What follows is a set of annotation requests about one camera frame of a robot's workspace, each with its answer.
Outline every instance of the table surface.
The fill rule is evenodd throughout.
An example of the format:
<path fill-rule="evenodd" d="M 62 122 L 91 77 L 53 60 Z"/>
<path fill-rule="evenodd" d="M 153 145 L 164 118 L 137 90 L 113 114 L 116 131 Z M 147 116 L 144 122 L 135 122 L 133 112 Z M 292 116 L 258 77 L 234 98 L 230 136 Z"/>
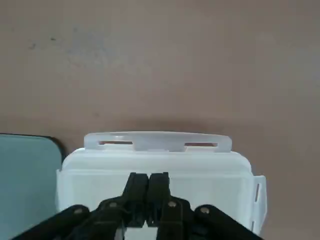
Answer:
<path fill-rule="evenodd" d="M 230 136 L 266 239 L 320 238 L 320 2 L 0 1 L 0 132 Z"/>

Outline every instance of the metal screw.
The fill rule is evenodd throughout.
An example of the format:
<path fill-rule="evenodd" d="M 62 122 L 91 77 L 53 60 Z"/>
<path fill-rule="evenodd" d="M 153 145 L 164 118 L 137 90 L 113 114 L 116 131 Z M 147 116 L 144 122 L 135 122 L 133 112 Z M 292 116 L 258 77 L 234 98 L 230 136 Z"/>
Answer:
<path fill-rule="evenodd" d="M 177 204 L 174 201 L 170 201 L 170 202 L 168 202 L 168 206 L 170 208 L 174 208 L 175 206 L 177 206 Z"/>
<path fill-rule="evenodd" d="M 110 204 L 109 204 L 109 207 L 110 208 L 115 208 L 117 206 L 117 203 L 116 202 L 111 202 Z"/>
<path fill-rule="evenodd" d="M 200 211 L 201 211 L 203 214 L 209 214 L 209 213 L 210 213 L 210 210 L 209 210 L 209 208 L 207 208 L 207 207 L 202 207 L 202 208 L 200 208 Z"/>
<path fill-rule="evenodd" d="M 76 210 L 74 210 L 74 214 L 82 214 L 83 210 L 81 208 L 78 208 Z"/>

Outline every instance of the teal tray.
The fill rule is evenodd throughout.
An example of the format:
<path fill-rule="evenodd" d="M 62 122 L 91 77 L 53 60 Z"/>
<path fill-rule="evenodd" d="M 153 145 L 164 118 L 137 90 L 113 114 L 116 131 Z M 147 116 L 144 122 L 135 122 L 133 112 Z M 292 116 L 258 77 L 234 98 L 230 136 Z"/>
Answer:
<path fill-rule="evenodd" d="M 54 215 L 56 170 L 64 152 L 43 136 L 0 134 L 0 239 Z"/>

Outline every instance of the plastic container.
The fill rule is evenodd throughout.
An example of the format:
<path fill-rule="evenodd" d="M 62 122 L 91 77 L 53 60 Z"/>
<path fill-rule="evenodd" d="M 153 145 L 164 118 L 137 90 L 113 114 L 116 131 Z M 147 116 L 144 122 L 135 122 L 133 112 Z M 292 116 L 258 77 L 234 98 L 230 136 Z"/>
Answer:
<path fill-rule="evenodd" d="M 187 132 L 106 132 L 84 137 L 84 148 L 71 153 L 57 173 L 57 206 L 94 210 L 122 194 L 129 173 L 169 172 L 173 196 L 194 209 L 211 204 L 259 234 L 267 213 L 266 179 L 254 176 L 249 161 L 231 151 L 228 136 Z M 147 239 L 128 230 L 126 239 Z"/>

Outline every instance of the white plastic box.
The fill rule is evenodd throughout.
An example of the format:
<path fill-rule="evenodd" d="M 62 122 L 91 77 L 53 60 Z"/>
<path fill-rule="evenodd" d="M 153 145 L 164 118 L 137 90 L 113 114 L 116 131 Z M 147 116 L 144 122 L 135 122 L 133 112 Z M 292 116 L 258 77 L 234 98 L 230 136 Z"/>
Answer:
<path fill-rule="evenodd" d="M 231 151 L 228 136 L 187 132 L 105 132 L 84 137 L 57 173 L 57 207 L 94 210 L 120 196 L 131 172 L 169 172 L 170 190 L 195 209 L 211 204 L 259 234 L 267 213 L 266 178 Z M 156 229 L 128 230 L 126 239 L 153 239 Z"/>

